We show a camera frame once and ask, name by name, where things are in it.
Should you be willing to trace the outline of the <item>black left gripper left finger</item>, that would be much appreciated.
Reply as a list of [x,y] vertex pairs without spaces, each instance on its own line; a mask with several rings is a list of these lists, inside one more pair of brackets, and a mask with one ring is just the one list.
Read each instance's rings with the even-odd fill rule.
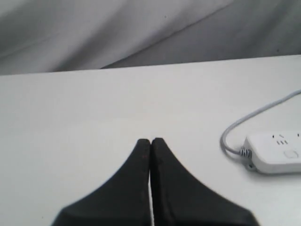
[[54,226],[149,226],[151,144],[139,139],[128,159],[101,187],[63,208]]

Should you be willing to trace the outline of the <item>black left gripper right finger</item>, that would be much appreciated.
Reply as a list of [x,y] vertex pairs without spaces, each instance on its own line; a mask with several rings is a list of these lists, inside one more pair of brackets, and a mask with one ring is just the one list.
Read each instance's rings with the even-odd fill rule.
[[151,195],[157,226],[257,226],[251,211],[212,191],[177,160],[164,139],[151,143]]

